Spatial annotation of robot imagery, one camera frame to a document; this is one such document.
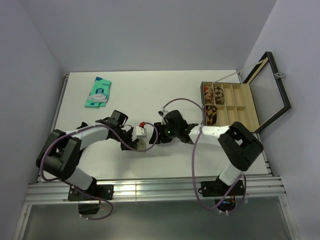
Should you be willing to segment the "cream yellow sock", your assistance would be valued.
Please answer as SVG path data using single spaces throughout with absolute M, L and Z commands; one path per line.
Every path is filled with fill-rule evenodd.
M 144 139 L 138 139 L 138 142 L 136 143 L 136 149 L 138 151 L 144 151 L 146 149 L 146 142 Z

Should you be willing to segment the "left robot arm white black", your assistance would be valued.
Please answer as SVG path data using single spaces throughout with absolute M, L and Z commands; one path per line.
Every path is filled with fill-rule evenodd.
M 126 114 L 114 110 L 110 117 L 99 119 L 91 125 L 83 122 L 73 131 L 53 130 L 36 159 L 41 176 L 47 172 L 55 176 L 55 180 L 79 188 L 79 194 L 86 200 L 95 198 L 98 193 L 97 180 L 78 167 L 82 153 L 86 147 L 108 139 L 120 142 L 123 151 L 137 150 L 139 140 L 134 135 L 136 128 L 123 129 L 127 120 Z

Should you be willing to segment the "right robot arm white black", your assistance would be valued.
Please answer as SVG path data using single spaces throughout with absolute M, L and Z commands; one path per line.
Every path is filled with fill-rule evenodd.
M 225 126 L 205 126 L 187 123 L 178 110 L 159 113 L 161 122 L 154 123 L 150 144 L 170 143 L 174 138 L 193 145 L 191 174 L 195 178 L 195 154 L 198 144 L 220 146 L 229 164 L 216 179 L 216 189 L 229 194 L 240 175 L 246 172 L 264 150 L 262 143 L 239 121 Z

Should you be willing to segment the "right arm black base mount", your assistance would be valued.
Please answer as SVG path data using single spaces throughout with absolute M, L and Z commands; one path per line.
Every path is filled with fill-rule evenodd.
M 201 181 L 200 184 L 201 187 L 198 189 L 198 193 L 204 198 L 222 197 L 230 188 L 220 180 Z M 236 197 L 240 195 L 244 196 L 245 190 L 243 181 L 239 180 L 217 209 L 222 212 L 234 210 L 237 206 Z

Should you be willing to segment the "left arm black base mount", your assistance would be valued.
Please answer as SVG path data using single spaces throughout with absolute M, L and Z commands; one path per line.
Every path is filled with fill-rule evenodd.
M 75 186 L 69 188 L 68 202 L 78 202 L 78 213 L 88 220 L 102 220 L 109 217 L 114 210 L 110 200 L 113 199 L 114 185 L 102 184 L 88 190 L 81 190 Z M 102 203 L 110 206 L 109 213 L 104 216 L 95 217 L 102 207 Z

